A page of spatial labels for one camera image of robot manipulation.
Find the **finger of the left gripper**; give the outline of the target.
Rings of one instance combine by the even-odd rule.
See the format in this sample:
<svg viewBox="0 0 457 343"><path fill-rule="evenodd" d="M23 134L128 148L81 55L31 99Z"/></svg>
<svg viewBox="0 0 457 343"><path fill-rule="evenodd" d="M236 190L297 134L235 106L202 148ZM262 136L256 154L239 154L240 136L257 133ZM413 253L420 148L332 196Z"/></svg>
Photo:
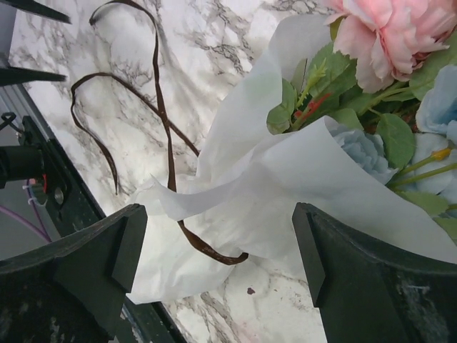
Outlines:
<svg viewBox="0 0 457 343"><path fill-rule="evenodd" d="M40 4L33 0L5 0L2 4L13 7L20 11L25 11L33 15L41 16L46 19L70 24L71 19L64 13ZM38 71L34 69L24 69L12 66L1 67L1 85L10 86L23 84L32 81L65 81L66 76L55 74L47 71Z"/></svg>

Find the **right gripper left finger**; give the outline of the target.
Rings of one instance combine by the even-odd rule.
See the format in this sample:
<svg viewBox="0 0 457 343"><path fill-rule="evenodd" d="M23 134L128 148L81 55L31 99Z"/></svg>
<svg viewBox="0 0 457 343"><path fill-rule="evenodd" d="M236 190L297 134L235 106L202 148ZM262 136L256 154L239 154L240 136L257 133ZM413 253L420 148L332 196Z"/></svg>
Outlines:
<svg viewBox="0 0 457 343"><path fill-rule="evenodd" d="M144 206L1 261L2 342L109 342L131 292Z"/></svg>

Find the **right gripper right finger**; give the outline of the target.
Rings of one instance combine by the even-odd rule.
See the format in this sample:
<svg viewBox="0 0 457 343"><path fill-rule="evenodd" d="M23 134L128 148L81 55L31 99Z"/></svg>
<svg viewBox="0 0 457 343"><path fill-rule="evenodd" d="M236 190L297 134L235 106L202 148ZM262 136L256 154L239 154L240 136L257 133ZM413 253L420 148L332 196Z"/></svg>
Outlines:
<svg viewBox="0 0 457 343"><path fill-rule="evenodd" d="M328 342L455 342L456 265L407 252L298 203L292 216Z"/></svg>

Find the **flower bouquet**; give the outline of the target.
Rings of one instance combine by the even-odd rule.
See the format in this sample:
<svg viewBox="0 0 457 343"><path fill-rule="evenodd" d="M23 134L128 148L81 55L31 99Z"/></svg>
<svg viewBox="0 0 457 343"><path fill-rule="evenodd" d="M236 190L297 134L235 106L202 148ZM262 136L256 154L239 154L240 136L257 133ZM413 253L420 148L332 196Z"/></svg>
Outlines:
<svg viewBox="0 0 457 343"><path fill-rule="evenodd" d="M390 171L362 167L381 156L380 140L324 117L293 133L273 135L268 112L281 81L330 41L324 17L288 17L250 73L222 101L197 159L195 176L176 175L169 189L152 178L133 195L148 224L129 299L176 300L221 285L231 267L195 248L195 234L226 257L247 253L298 269L292 215L309 203L344 224L406 251L456 261L456 245L427 213L387 189Z"/></svg>

